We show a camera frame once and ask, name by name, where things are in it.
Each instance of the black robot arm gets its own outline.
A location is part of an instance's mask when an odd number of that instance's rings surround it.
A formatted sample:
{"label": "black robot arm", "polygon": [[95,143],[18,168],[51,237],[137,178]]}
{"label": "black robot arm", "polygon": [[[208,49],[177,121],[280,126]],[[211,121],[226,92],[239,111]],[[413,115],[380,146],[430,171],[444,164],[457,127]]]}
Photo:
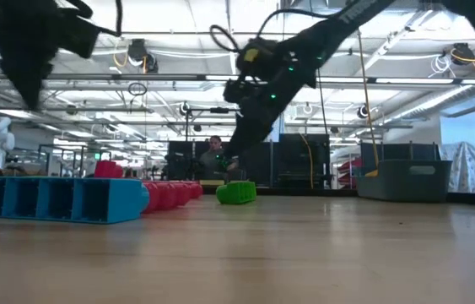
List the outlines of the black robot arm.
{"label": "black robot arm", "polygon": [[[355,0],[292,38],[276,42],[257,37],[239,50],[236,65],[241,73],[237,80],[228,81],[224,98],[239,105],[240,115],[236,117],[236,128],[224,158],[239,155],[264,140],[300,89],[305,84],[316,87],[316,70],[343,41],[393,2]],[[475,0],[435,3],[466,16],[475,29]],[[263,83],[252,83],[246,77],[258,78]]]}

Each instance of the table surface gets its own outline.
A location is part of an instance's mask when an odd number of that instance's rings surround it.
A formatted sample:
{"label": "table surface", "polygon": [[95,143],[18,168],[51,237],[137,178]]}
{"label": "table surface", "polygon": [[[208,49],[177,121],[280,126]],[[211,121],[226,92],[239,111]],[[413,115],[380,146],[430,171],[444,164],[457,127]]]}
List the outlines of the table surface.
{"label": "table surface", "polygon": [[260,197],[117,225],[0,220],[0,304],[475,304],[475,207]]}

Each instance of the green plastic toy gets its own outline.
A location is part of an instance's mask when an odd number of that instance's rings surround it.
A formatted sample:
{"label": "green plastic toy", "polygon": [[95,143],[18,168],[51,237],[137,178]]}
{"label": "green plastic toy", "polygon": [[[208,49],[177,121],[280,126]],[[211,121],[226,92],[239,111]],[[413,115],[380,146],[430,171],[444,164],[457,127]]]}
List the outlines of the green plastic toy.
{"label": "green plastic toy", "polygon": [[221,204],[246,204],[256,200],[254,182],[230,182],[217,188],[217,199]]}

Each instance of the gray plastic bin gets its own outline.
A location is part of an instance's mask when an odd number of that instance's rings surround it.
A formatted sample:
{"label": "gray plastic bin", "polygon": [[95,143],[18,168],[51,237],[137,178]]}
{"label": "gray plastic bin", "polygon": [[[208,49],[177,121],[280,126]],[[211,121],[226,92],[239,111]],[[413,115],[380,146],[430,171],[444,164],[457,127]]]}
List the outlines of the gray plastic bin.
{"label": "gray plastic bin", "polygon": [[450,160],[383,160],[378,176],[357,177],[362,198],[397,202],[443,202],[451,175]]}

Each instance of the man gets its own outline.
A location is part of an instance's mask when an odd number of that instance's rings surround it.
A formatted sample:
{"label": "man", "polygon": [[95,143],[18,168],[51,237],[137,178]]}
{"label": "man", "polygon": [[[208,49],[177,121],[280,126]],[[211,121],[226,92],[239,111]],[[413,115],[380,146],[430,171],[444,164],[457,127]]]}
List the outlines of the man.
{"label": "man", "polygon": [[[209,139],[209,151],[205,152],[200,156],[200,163],[203,164],[204,180],[221,180],[224,178],[224,173],[220,171],[219,160],[217,156],[223,154],[224,150],[222,149],[222,139],[215,135]],[[236,169],[238,166],[238,161],[234,160],[229,164],[227,171]]]}

